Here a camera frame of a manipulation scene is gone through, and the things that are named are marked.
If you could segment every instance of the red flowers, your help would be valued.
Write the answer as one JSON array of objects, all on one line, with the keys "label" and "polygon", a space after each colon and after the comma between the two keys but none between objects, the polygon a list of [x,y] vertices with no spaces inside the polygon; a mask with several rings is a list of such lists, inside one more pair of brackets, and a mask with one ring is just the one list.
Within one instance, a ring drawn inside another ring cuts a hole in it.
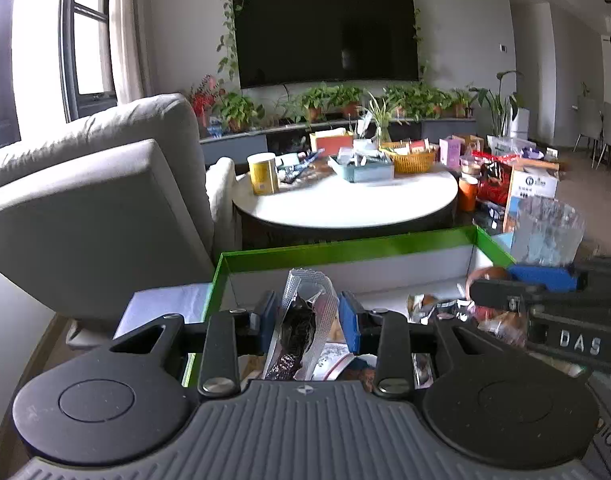
[{"label": "red flowers", "polygon": [[206,75],[201,80],[201,85],[198,88],[193,86],[189,89],[188,100],[192,105],[192,110],[198,118],[202,118],[205,123],[206,112],[214,106],[217,96],[225,94],[225,90],[221,87],[223,79],[217,80],[212,75]]}]

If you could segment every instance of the yellow canister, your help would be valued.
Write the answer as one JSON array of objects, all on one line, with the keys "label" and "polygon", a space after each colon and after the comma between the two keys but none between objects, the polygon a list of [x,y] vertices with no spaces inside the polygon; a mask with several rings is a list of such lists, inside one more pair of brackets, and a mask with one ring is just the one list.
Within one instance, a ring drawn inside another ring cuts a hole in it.
[{"label": "yellow canister", "polygon": [[278,191],[275,158],[274,153],[257,153],[248,157],[250,180],[255,195],[271,195]]}]

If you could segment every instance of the white curtain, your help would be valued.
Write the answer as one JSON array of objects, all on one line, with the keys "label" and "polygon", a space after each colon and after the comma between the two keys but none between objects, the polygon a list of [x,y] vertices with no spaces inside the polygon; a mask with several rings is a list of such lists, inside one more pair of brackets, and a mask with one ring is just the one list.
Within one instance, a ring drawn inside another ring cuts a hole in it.
[{"label": "white curtain", "polygon": [[145,96],[134,0],[109,0],[109,44],[116,100],[129,103]]}]

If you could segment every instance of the woven basket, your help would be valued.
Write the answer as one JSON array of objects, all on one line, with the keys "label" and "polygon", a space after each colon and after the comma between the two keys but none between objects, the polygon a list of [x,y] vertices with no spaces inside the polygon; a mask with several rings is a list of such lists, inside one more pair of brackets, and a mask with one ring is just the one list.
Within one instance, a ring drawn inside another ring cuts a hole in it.
[{"label": "woven basket", "polygon": [[397,155],[383,148],[403,148],[407,142],[382,142],[380,149],[389,156],[394,163],[396,173],[426,173],[437,158],[438,147],[430,144],[431,152],[413,153],[412,155]]}]

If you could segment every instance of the black tv screen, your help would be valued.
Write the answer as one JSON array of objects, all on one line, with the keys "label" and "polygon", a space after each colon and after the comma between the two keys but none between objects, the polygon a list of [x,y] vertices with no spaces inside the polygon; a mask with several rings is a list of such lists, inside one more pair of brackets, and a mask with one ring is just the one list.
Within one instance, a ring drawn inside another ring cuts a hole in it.
[{"label": "black tv screen", "polygon": [[234,25],[242,88],[419,78],[413,0],[244,0]]}]

